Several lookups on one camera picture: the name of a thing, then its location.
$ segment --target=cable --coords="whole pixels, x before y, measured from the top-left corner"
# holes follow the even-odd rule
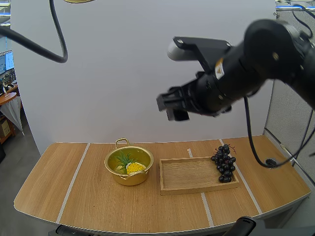
[[[250,118],[250,108],[248,105],[248,98],[246,96],[244,96],[244,102],[245,102],[245,111],[246,111],[246,121],[247,121],[247,133],[248,133],[248,139],[251,145],[251,149],[252,149],[252,153],[256,159],[256,161],[259,163],[259,165],[266,167],[266,168],[276,168],[279,166],[284,165],[285,163],[289,162],[292,158],[296,157],[296,155],[306,146],[306,144],[310,141],[310,139],[312,138],[313,134],[315,133],[315,128],[313,129],[313,131],[311,132],[310,136],[307,138],[307,140],[305,141],[305,143],[297,150],[296,153],[294,153],[290,158],[288,158],[287,160],[278,163],[276,165],[270,165],[270,164],[265,164],[263,163],[256,152],[253,140],[252,140],[252,128],[251,128],[251,118]]]
[[[312,12],[310,12],[308,9],[306,9],[304,6],[302,6],[302,5],[300,5],[300,4],[295,4],[295,5],[293,5],[293,6],[299,6],[299,7],[301,7],[303,11],[305,11],[307,14],[309,14],[310,16],[312,16],[312,17],[315,19],[315,15],[314,15]]]
[[[297,18],[297,16],[295,15],[294,11],[292,11],[292,14],[294,16],[294,18],[302,25],[304,25],[310,32],[311,32],[311,35],[307,35],[306,33],[304,34],[308,39],[310,38],[313,38],[313,31],[312,29],[303,21],[301,21],[299,18]]]
[[[311,110],[310,118],[309,118],[309,121],[308,121],[308,123],[307,123],[306,130],[305,130],[305,133],[304,133],[304,136],[303,136],[303,139],[302,139],[300,148],[301,148],[301,146],[303,145],[304,140],[305,140],[305,138],[306,138],[307,131],[309,130],[309,127],[310,127],[310,124],[311,124],[312,116],[313,116],[313,109]],[[299,154],[300,154],[300,152],[298,152],[298,153],[296,154],[296,158],[295,158],[295,159],[298,158]]]
[[[19,34],[18,32],[15,32],[14,30],[11,30],[5,26],[0,26],[0,35],[6,36],[13,41],[17,42],[18,44],[26,47],[27,49],[30,49],[31,51],[47,58],[50,60],[53,60],[58,63],[65,63],[68,60],[68,51],[67,47],[65,45],[65,40],[63,37],[63,33],[56,15],[55,6],[54,6],[54,0],[49,0],[49,6],[51,15],[53,17],[53,21],[55,23],[55,27],[57,30],[57,34],[60,40],[61,49],[63,51],[63,56],[59,56],[42,46],[38,45],[37,43],[34,43],[33,41],[29,40],[28,38],[24,37],[23,35]]]

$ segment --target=pineapple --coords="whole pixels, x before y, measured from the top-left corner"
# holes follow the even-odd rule
[[[130,159],[129,157],[130,153],[126,156],[122,151],[120,151],[120,156],[116,156],[116,158],[120,161],[120,164],[117,167],[120,166],[121,170],[124,170],[127,174],[145,169],[141,164],[137,163],[136,160]]]

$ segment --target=pot handle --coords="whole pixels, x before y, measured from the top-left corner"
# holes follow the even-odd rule
[[[140,170],[140,171],[137,171],[137,172],[132,172],[130,173],[128,176],[120,176],[120,178],[123,178],[125,180],[129,179],[130,177],[133,177],[133,176],[136,176],[136,175],[146,175],[147,172],[144,171],[144,170]]]
[[[129,143],[128,139],[121,138],[121,139],[116,140],[116,142],[115,142],[115,149],[117,149],[118,142],[123,141],[123,140],[125,140],[127,142],[127,146],[130,146],[130,143]]]

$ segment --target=cardboard box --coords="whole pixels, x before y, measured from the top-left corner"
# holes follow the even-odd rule
[[[10,127],[9,127],[9,123],[8,121],[2,120],[0,121],[0,137],[5,137],[8,135],[8,133],[10,133]]]

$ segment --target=gray floor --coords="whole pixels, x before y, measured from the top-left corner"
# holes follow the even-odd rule
[[[25,136],[17,130],[2,146],[6,153],[0,163],[0,236],[46,236],[56,226],[26,216],[14,209],[13,201],[40,158],[26,116],[21,111]]]

